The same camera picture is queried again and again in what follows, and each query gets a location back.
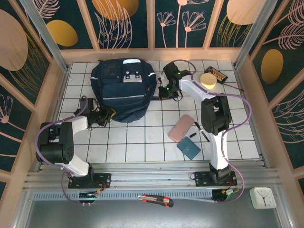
black mounting bracket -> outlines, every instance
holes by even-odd
[[[111,174],[110,173],[94,173],[93,183],[87,184],[85,181],[79,181],[82,177],[70,178],[68,183],[69,189],[100,189],[100,184],[103,188],[110,188],[111,185]]]
[[[230,175],[227,177],[234,185],[237,185],[237,178],[236,173],[234,171],[231,171]],[[224,179],[223,181],[220,181],[218,183],[215,183],[209,174],[209,171],[204,172],[195,172],[194,178],[192,178],[195,181],[196,187],[211,187],[211,186],[230,186],[230,183]]]

yellow sponge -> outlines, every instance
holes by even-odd
[[[217,78],[210,73],[205,73],[200,76],[200,83],[207,89],[212,89],[217,82]]]

grid tile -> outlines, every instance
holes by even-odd
[[[164,126],[163,127],[163,137],[165,143],[172,143],[173,140],[169,138],[169,133],[173,129],[173,126]]]
[[[126,144],[109,144],[106,162],[125,162]]]
[[[144,144],[127,144],[126,162],[143,162],[145,156]]]
[[[144,127],[129,127],[127,131],[127,143],[144,143]]]
[[[177,148],[177,143],[165,143],[165,160],[166,161],[183,161],[184,155]]]
[[[237,142],[227,142],[228,159],[242,159]]]
[[[195,110],[195,103],[191,96],[185,96],[179,101],[180,110]]]
[[[78,158],[86,162],[88,148],[89,145],[75,145],[74,154],[76,154]]]
[[[227,83],[238,86],[234,72],[229,61],[193,60],[198,72],[195,80],[200,81],[204,69],[213,66],[228,76]],[[157,76],[169,61],[152,61]],[[75,63],[72,65],[71,74],[65,90],[59,118],[73,115],[79,105],[82,95],[95,97],[91,88],[91,71],[98,63]],[[185,62],[176,62],[180,70],[191,69]],[[212,89],[216,93],[233,93],[239,95],[239,90],[219,83]],[[109,127],[98,127],[92,131],[81,131],[74,135],[75,153],[84,161],[90,163],[105,162],[162,162],[162,161],[189,161],[178,150],[176,143],[169,137],[170,131],[179,119],[188,114],[201,125],[201,102],[194,101],[187,93],[183,92],[183,99],[179,102],[173,100],[151,101],[146,115],[132,123],[119,123],[111,121]],[[244,104],[241,99],[228,97],[233,122],[230,127],[240,124],[247,117]],[[196,126],[192,126],[185,136],[196,132]],[[201,148],[201,152],[193,160],[209,160],[211,157],[211,144],[202,134],[197,134],[191,140]],[[232,130],[228,134],[229,159],[258,159],[257,148],[250,129],[246,124]]]
[[[109,128],[98,127],[91,133],[90,144],[107,144],[108,143]]]
[[[77,110],[79,103],[78,99],[63,99],[61,112],[62,113],[73,113]]]
[[[173,99],[170,100],[163,100],[161,101],[162,107],[159,109],[163,110],[178,110],[179,109],[179,103],[177,101],[174,101]]]
[[[238,87],[238,84],[237,83],[233,83],[233,82],[230,82],[230,83],[226,83],[227,85],[232,85],[234,87]],[[227,85],[224,85],[224,89],[225,89],[225,93],[226,94],[235,94],[235,95],[240,95],[240,90],[236,89],[236,88],[232,88],[230,86],[227,86]]]
[[[233,70],[232,64],[228,60],[218,60],[219,70]]]
[[[183,115],[190,116],[195,122],[198,121],[197,114],[195,110],[180,110],[180,117],[182,118]]]
[[[161,111],[147,111],[145,116],[146,126],[162,126]]]
[[[233,71],[220,70],[220,72],[228,77],[226,79],[225,83],[227,83],[227,82],[237,82],[237,79],[236,79]]]
[[[91,74],[85,74],[85,78],[84,78],[84,86],[90,86],[91,85]]]
[[[89,163],[105,163],[107,145],[89,145],[87,162]]]
[[[109,144],[126,143],[127,128],[126,127],[110,127]]]
[[[216,70],[219,70],[218,63],[216,60],[204,60],[203,63],[205,70],[207,70],[208,67],[213,67]]]
[[[190,62],[194,64],[197,71],[204,71],[205,70],[202,60],[191,60]],[[191,64],[189,64],[189,67],[190,67],[190,71],[194,70],[194,68]]]
[[[180,113],[179,111],[163,111],[162,119],[164,126],[175,126],[180,120]]]
[[[162,143],[162,127],[145,127],[146,143]]]
[[[237,139],[239,141],[254,140],[249,124],[245,124],[241,127],[238,127],[237,129],[235,129],[235,131],[236,131],[236,134],[237,134]]]
[[[80,74],[86,72],[86,63],[73,63],[71,74]]]
[[[238,142],[243,159],[259,159],[255,141]]]
[[[85,74],[71,74],[68,79],[68,86],[82,86]]]
[[[159,111],[162,110],[161,101],[150,101],[147,111]]]
[[[99,64],[99,62],[94,62],[94,63],[87,63],[86,65],[86,73],[91,73],[92,70]]]
[[[146,144],[146,162],[165,161],[163,143]]]
[[[128,127],[141,127],[144,126],[145,117],[143,116],[139,120],[128,123]]]
[[[66,87],[66,94],[65,98],[80,98],[81,94],[81,88],[82,86],[76,85],[76,86],[67,86]]]
[[[245,109],[232,109],[230,110],[233,124],[241,124],[247,119]]]
[[[82,86],[81,96],[86,96],[87,98],[95,98],[95,94],[90,85]]]

phone case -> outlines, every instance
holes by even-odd
[[[169,138],[178,143],[185,136],[185,134],[191,128],[193,123],[194,119],[192,117],[188,115],[183,115],[169,133]]]

cable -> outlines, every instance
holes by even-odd
[[[223,84],[226,85],[226,86],[230,86],[230,87],[232,87],[232,88],[235,88],[235,89],[238,89],[238,90],[244,92],[244,89],[240,89],[240,88],[238,88],[238,87],[235,87],[235,86],[233,86],[233,85],[229,85],[229,84],[224,83],[224,82],[223,82]]]
[[[231,127],[231,128],[229,128],[229,129],[227,129],[226,131],[224,131],[223,133],[222,133],[222,139],[221,139],[221,150],[222,150],[222,155],[223,155],[223,158],[225,159],[225,161],[240,175],[240,177],[241,177],[241,179],[242,179],[242,182],[243,182],[243,187],[242,187],[242,191],[241,191],[241,193],[235,198],[235,199],[232,199],[232,200],[230,200],[230,201],[227,201],[227,202],[233,202],[233,201],[236,201],[238,198],[240,198],[241,196],[242,196],[242,194],[243,194],[243,192],[244,192],[244,190],[245,190],[245,181],[244,181],[244,177],[243,177],[243,175],[241,174],[241,172],[234,166],[234,165],[232,165],[231,164],[231,162],[229,162],[229,160],[225,157],[225,153],[224,153],[224,136],[225,136],[225,134],[227,134],[229,131],[232,131],[232,130],[234,130],[234,129],[236,129],[236,128],[239,128],[239,127],[241,127],[241,126],[243,126],[249,119],[250,119],[250,117],[251,117],[251,115],[252,115],[252,108],[251,108],[251,105],[250,105],[250,103],[249,103],[249,101],[248,100],[246,100],[245,98],[243,98],[243,97],[241,97],[241,96],[238,96],[238,95],[235,95],[235,94],[217,94],[217,93],[213,93],[213,92],[210,92],[210,91],[208,91],[208,90],[205,90],[203,87],[201,87],[195,80],[194,80],[194,74],[197,72],[197,70],[196,70],[196,67],[194,66],[194,64],[193,63],[191,63],[190,61],[187,61],[187,60],[184,60],[184,59],[177,59],[177,60],[174,60],[174,61],[172,61],[172,62],[170,62],[170,63],[174,63],[174,62],[177,62],[177,61],[182,61],[182,62],[186,62],[186,63],[189,63],[190,65],[192,65],[193,66],[193,69],[194,69],[194,72],[193,73],[191,73],[191,81],[192,81],[192,83],[193,84],[195,84],[198,88],[200,88],[200,90],[202,90],[204,93],[207,93],[207,94],[209,94],[209,95],[214,95],[214,96],[231,96],[231,97],[236,97],[236,98],[239,98],[239,99],[241,99],[241,100],[243,100],[246,104],[247,104],[247,106],[248,106],[248,108],[249,108],[249,115],[247,116],[247,119],[243,122],[243,123],[241,123],[241,124],[239,124],[239,125],[237,125],[237,126],[235,126],[235,127]]]
[[[67,121],[67,120],[74,119],[75,117],[77,117],[77,116],[79,116],[81,113],[83,113],[84,110],[86,109],[87,105],[88,105],[88,99],[87,99],[86,96],[82,96],[81,98],[85,98],[86,105],[84,106],[84,108],[83,108],[82,110],[80,110],[79,113],[77,113],[76,115],[67,117],[67,118],[65,118],[65,119],[60,119],[60,120],[57,120],[57,121],[55,121],[55,122],[51,122],[51,123],[45,125],[44,127],[42,127],[42,128],[38,131],[38,133],[36,134],[35,141],[34,141],[35,149],[36,149],[36,152],[37,152],[38,156],[39,156],[39,157],[42,159],[42,161],[45,162],[46,164],[52,165],[52,166],[60,166],[60,167],[61,167],[61,165],[55,165],[55,164],[49,162],[49,161],[41,154],[40,149],[38,148],[38,139],[39,139],[39,135],[40,135],[45,129],[49,128],[50,126],[53,126],[53,125],[55,125],[55,124],[57,124],[57,123],[61,123],[61,122]],[[61,169],[61,170],[65,170],[67,173],[70,173],[70,171],[69,171],[68,169],[66,169],[65,167],[63,167],[63,166],[62,166],[60,169]]]

